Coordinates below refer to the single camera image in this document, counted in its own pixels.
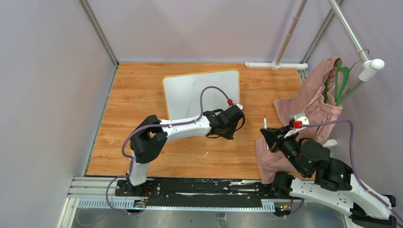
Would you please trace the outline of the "yellow framed whiteboard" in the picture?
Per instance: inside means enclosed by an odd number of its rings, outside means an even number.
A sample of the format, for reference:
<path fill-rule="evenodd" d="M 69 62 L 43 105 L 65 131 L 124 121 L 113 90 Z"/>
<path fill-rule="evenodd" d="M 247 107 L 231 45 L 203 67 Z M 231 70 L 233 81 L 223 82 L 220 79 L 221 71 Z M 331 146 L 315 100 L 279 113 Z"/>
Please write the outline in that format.
<path fill-rule="evenodd" d="M 236 69 L 166 76 L 162 80 L 168 119 L 199 116 L 204 111 L 227 109 L 230 99 L 240 104 L 240 73 Z"/>

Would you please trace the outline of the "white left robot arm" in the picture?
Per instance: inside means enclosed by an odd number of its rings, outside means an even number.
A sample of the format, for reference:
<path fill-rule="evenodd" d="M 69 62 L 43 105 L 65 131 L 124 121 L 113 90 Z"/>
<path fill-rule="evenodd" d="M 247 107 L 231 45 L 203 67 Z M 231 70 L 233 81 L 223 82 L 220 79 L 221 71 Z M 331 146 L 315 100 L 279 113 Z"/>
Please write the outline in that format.
<path fill-rule="evenodd" d="M 199 116 L 160 120 L 148 116 L 130 135 L 127 143 L 131 149 L 131 164 L 127 173 L 127 190 L 134 196 L 145 192 L 149 165 L 172 141 L 194 136 L 233 140 L 238 123 L 245 121 L 243 105 L 231 104 L 226 110 L 204 111 Z"/>

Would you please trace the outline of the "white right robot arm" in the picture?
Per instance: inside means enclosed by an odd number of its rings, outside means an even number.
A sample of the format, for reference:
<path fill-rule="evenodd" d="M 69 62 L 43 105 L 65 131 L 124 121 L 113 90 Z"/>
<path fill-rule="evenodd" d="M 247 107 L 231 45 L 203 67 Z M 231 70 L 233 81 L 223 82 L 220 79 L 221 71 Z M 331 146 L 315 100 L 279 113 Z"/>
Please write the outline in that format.
<path fill-rule="evenodd" d="M 308 183 L 278 171 L 271 185 L 275 197 L 297 197 L 322 204 L 364 228 L 398 226 L 393 215 L 396 198 L 372 192 L 359 182 L 353 168 L 330 156 L 330 149 L 312 138 L 298 139 L 298 133 L 289 126 L 262 128 L 260 132 L 272 153 L 282 152 L 303 178 L 315 178 L 314 183 Z"/>

